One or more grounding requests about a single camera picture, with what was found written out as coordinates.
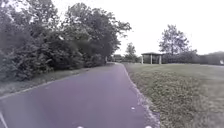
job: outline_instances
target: white sky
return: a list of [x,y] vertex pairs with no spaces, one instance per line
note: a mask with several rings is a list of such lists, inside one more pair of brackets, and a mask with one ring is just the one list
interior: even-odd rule
[[120,21],[133,28],[122,39],[120,50],[132,42],[138,55],[158,52],[161,33],[167,24],[174,24],[183,31],[190,45],[199,54],[223,51],[224,49],[224,1],[223,0],[53,0],[59,11],[83,2],[90,7],[100,7],[113,12]]

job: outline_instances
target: asphalt road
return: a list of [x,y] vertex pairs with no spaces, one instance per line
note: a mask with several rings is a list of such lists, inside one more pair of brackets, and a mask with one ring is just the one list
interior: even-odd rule
[[154,128],[123,65],[0,99],[0,128]]

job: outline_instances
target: dense vegetation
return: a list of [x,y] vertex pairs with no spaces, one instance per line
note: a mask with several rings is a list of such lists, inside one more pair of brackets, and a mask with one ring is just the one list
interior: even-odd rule
[[77,3],[64,20],[51,0],[0,1],[0,77],[26,80],[55,70],[94,67],[119,48],[130,24]]

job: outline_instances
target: grass verge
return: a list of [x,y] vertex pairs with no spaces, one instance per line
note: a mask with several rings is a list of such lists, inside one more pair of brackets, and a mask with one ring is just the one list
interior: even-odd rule
[[224,127],[224,67],[125,64],[166,128]]
[[88,71],[88,68],[78,70],[56,71],[47,74],[42,74],[29,81],[22,82],[0,82],[0,96],[8,95],[10,93],[19,92],[29,89],[50,81],[64,78],[66,76],[76,75]]

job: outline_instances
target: pavilion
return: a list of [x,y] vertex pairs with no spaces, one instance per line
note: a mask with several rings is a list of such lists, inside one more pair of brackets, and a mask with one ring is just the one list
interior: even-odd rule
[[141,63],[162,64],[162,54],[155,52],[142,53]]

